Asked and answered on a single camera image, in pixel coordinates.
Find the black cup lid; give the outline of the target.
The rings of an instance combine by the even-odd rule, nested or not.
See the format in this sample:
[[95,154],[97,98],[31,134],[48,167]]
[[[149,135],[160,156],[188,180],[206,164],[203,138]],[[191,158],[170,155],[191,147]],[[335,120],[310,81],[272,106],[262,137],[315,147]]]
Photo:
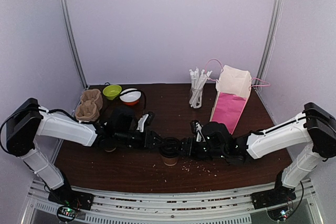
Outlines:
[[159,148],[159,153],[166,158],[175,158],[179,154],[180,140],[175,137],[166,137],[164,145]]

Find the brown paper coffee cup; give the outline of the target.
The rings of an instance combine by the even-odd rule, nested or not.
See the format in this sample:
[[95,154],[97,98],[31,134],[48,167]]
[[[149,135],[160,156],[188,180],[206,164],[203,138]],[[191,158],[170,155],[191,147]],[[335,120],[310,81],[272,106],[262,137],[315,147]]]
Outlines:
[[162,157],[162,161],[163,163],[166,165],[166,166],[174,166],[178,163],[179,161],[179,156],[173,156],[173,157],[170,157],[170,156],[161,156]]

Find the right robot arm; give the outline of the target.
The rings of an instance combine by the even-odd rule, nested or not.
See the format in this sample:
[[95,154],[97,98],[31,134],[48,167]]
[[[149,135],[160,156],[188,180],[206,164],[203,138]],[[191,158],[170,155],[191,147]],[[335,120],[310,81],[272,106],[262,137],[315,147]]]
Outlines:
[[240,137],[233,137],[223,123],[200,125],[194,121],[192,125],[195,137],[177,141],[172,148],[181,156],[197,160],[219,158],[231,165],[242,165],[304,143],[297,158],[277,175],[275,187],[269,192],[274,204],[287,198],[319,163],[335,157],[335,117],[312,102],[290,120]]

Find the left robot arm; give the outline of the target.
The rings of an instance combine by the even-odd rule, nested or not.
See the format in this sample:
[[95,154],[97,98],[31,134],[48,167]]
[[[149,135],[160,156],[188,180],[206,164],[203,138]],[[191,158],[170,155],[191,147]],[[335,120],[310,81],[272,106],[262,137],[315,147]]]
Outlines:
[[76,199],[75,192],[66,175],[39,150],[35,137],[54,137],[105,150],[166,147],[167,140],[147,130],[153,118],[154,114],[149,112],[136,119],[131,108],[119,106],[104,123],[79,121],[62,109],[48,110],[37,99],[29,98],[2,123],[6,142],[1,143],[1,148],[23,160],[58,200],[71,205]]

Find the stack of paper cups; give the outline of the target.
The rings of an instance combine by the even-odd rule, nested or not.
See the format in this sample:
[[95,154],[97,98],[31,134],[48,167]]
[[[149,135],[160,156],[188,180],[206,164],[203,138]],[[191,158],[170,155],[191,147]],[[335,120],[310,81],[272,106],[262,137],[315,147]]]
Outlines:
[[116,150],[116,146],[114,144],[107,144],[103,147],[104,151],[106,152],[113,152]]

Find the white and orange bowl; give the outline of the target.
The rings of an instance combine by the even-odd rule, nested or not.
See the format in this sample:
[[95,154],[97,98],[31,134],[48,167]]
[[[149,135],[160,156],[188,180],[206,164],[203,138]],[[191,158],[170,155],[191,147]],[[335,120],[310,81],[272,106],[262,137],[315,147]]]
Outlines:
[[119,97],[125,105],[132,106],[140,102],[141,92],[135,88],[129,88],[123,90]]

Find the green bowl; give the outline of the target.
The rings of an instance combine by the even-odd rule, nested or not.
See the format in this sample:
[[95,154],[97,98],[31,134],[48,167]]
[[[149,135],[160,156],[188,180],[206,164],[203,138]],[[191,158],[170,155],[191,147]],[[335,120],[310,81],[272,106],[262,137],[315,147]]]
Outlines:
[[108,85],[103,89],[103,95],[107,98],[107,100],[114,100],[122,91],[122,87],[120,85]]

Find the pink paper bag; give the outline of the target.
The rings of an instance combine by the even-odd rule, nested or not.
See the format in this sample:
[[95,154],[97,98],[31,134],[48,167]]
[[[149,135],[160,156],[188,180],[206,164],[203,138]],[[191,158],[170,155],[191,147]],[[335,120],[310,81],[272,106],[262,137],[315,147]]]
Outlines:
[[216,82],[217,95],[210,121],[224,124],[230,134],[237,127],[251,90],[270,86],[269,82],[253,78],[249,71],[228,65],[221,65],[219,78],[213,81]]

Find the cardboard cup carrier stack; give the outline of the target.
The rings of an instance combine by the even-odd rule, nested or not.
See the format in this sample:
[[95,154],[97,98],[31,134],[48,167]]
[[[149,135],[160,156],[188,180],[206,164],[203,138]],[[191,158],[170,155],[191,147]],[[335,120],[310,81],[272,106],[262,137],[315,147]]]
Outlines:
[[103,98],[99,89],[90,89],[83,92],[80,104],[76,109],[75,118],[79,121],[95,122],[100,116],[103,107]]

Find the front aluminium rail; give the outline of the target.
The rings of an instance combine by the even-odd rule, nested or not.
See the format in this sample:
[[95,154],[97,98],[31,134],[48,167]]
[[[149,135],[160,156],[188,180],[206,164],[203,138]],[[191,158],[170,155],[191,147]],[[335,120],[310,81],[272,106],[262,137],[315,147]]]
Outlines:
[[[302,183],[302,202],[293,217],[284,222],[273,221],[268,212],[280,206],[294,210],[300,201],[300,186],[295,191],[296,200],[261,209],[254,207],[250,195],[272,189],[274,183],[183,194],[121,193],[73,186],[94,198],[91,210],[80,209],[72,223],[327,223],[311,181]],[[40,181],[33,181],[24,206],[18,223],[62,223],[56,217],[59,204],[48,201]]]

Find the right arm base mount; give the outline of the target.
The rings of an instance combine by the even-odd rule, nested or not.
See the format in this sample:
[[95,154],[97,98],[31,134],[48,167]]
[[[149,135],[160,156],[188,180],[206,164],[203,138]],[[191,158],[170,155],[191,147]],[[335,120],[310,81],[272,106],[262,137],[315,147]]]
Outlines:
[[284,186],[251,194],[251,201],[255,209],[284,204],[288,199],[295,200],[296,198],[295,190]]

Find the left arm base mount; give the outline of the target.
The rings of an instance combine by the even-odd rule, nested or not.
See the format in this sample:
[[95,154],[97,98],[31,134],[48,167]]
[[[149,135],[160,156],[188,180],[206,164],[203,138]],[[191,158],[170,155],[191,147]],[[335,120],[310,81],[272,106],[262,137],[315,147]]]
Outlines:
[[90,210],[94,195],[72,190],[66,185],[49,192],[48,200],[78,210]]

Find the left aluminium frame post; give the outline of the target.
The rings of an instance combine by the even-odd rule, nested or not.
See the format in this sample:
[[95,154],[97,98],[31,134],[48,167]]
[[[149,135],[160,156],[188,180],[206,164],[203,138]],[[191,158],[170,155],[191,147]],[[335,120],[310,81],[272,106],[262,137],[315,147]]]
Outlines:
[[67,36],[67,39],[68,39],[68,42],[69,42],[69,47],[70,47],[72,59],[73,59],[74,64],[75,64],[75,69],[76,69],[76,72],[79,76],[81,86],[85,90],[85,89],[88,88],[88,84],[87,84],[87,81],[86,81],[86,78],[85,78],[85,74],[84,74],[84,71],[83,71],[81,61],[79,59],[78,49],[77,49],[77,45],[76,45],[76,41],[75,41],[75,37],[74,37],[73,28],[72,28],[72,25],[71,25],[67,0],[60,0],[60,5],[61,5],[62,15],[63,15],[64,23],[65,23],[66,36]]

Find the aluminium frame post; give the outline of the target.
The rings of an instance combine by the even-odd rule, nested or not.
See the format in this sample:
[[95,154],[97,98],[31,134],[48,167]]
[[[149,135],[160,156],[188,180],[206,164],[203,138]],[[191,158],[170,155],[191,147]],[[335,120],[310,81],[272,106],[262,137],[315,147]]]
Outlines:
[[62,15],[63,15],[64,23],[65,23],[66,36],[67,36],[67,39],[68,39],[68,42],[69,42],[69,47],[70,47],[72,59],[73,59],[74,64],[75,64],[75,69],[76,69],[76,72],[79,76],[81,86],[85,90],[85,89],[88,88],[88,84],[87,84],[87,81],[86,81],[86,78],[85,78],[85,74],[84,74],[84,71],[83,71],[81,61],[79,59],[78,49],[77,49],[77,45],[76,45],[76,41],[75,41],[75,37],[74,37],[73,28],[72,28],[72,25],[71,25],[67,0],[60,0],[60,5],[61,5]]
[[280,22],[283,2],[284,0],[274,0],[266,42],[262,53],[259,69],[257,72],[257,77],[254,83],[256,86],[255,89],[261,89],[262,87],[270,86],[270,84],[266,82],[266,74],[269,68],[271,55],[275,45],[275,35],[277,27]]

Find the right aluminium frame post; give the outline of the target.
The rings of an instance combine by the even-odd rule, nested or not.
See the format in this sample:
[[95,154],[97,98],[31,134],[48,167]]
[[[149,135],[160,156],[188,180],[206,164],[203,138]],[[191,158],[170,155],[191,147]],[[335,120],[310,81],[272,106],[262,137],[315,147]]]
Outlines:
[[271,55],[275,45],[275,35],[277,27],[280,22],[283,2],[284,0],[274,0],[266,42],[262,53],[259,69],[257,72],[257,77],[254,83],[256,86],[255,89],[261,89],[262,87],[270,86],[270,84],[266,82],[266,74],[269,68]]

